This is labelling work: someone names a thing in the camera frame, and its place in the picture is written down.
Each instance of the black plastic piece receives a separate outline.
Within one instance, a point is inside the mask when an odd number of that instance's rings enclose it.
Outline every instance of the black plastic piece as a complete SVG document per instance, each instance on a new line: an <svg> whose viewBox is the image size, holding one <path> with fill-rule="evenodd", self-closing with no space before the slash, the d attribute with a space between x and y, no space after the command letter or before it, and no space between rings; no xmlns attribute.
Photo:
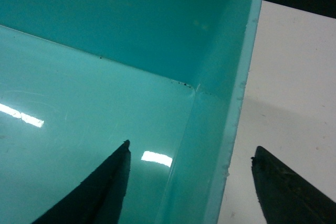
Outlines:
<svg viewBox="0 0 336 224"><path fill-rule="evenodd" d="M261 146L252 158L257 195L268 224L335 224L336 204Z"/></svg>
<svg viewBox="0 0 336 224"><path fill-rule="evenodd" d="M126 140L78 187L32 224L118 223L130 172Z"/></svg>

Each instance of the glossy plastic surface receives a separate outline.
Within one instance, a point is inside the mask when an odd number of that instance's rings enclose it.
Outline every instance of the glossy plastic surface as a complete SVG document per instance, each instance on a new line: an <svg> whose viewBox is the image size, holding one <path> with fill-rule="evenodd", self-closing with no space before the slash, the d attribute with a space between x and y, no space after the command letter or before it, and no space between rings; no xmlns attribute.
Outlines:
<svg viewBox="0 0 336 224"><path fill-rule="evenodd" d="M129 139L121 224L216 223L260 3L0 0L0 222Z"/></svg>

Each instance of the teal plastic tray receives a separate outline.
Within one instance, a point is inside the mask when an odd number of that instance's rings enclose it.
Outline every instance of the teal plastic tray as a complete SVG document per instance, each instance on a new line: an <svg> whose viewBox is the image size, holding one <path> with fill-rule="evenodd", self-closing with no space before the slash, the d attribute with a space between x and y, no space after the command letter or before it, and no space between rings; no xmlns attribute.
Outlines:
<svg viewBox="0 0 336 224"><path fill-rule="evenodd" d="M0 0L0 223L126 139L120 224L216 223L261 0Z"/></svg>

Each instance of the white surface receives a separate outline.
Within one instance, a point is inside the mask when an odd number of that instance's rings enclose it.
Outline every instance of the white surface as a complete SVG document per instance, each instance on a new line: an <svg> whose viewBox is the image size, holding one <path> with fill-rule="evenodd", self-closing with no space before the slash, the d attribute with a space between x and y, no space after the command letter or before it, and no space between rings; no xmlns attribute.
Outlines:
<svg viewBox="0 0 336 224"><path fill-rule="evenodd" d="M336 201L336 19L262 2L218 224L266 223L258 145Z"/></svg>

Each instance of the scratch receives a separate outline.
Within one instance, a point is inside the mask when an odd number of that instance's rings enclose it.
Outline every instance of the scratch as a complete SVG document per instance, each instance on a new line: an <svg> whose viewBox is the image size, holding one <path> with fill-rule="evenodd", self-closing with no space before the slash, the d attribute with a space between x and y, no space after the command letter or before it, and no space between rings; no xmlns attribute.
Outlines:
<svg viewBox="0 0 336 224"><path fill-rule="evenodd" d="M50 105L48 103L45 103L45 102L37 102L37 101L27 101L27 102L37 103L37 104L43 104L45 106L48 106L48 107L52 108L54 111L59 112L59 110L56 107L54 107L54 106L52 106L52 105Z"/></svg>
<svg viewBox="0 0 336 224"><path fill-rule="evenodd" d="M4 93L24 93L24 94L34 94L34 95L40 95L42 97L45 97L45 94L40 93L34 93L34 92L28 92L28 91L22 91L22 90L7 90Z"/></svg>
<svg viewBox="0 0 336 224"><path fill-rule="evenodd" d="M118 127L118 123L116 123L116 125L115 125L115 127L114 127L114 129L113 129L113 131L112 131L112 133L111 133L111 135L109 137L109 139L108 139L108 142L111 140L111 138L114 135L114 132L116 131L117 127Z"/></svg>

